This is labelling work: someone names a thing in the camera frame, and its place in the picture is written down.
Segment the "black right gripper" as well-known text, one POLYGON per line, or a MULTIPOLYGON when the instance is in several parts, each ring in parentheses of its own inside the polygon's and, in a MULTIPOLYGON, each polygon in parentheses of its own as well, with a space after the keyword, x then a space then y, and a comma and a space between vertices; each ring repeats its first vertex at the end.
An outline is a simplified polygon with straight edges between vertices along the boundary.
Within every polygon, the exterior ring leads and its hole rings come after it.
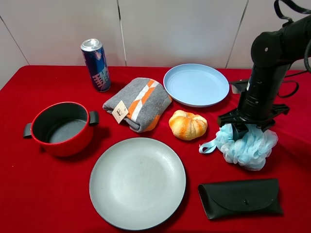
POLYGON ((267 130, 275 124, 275 117, 280 114, 287 115, 290 110, 285 104, 274 103, 283 82, 231 82, 232 89, 240 92, 238 106, 218 116, 218 125, 222 127, 232 124, 233 140, 242 139, 248 132, 246 124, 254 124, 264 131, 267 130))

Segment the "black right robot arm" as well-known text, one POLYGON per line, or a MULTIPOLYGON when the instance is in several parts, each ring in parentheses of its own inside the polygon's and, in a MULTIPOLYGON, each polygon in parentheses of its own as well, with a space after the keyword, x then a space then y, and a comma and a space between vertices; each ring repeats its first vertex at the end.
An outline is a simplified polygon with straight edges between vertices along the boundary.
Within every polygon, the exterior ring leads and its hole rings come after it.
POLYGON ((287 105, 274 101, 292 63, 310 57, 310 45, 310 16, 279 31, 261 33, 251 47, 254 65, 250 78, 231 83, 232 90, 240 94, 238 106, 218 116, 218 125, 230 124, 233 138, 238 140, 248 132, 247 125, 254 125, 264 132, 275 124, 275 117, 288 114, 287 105))

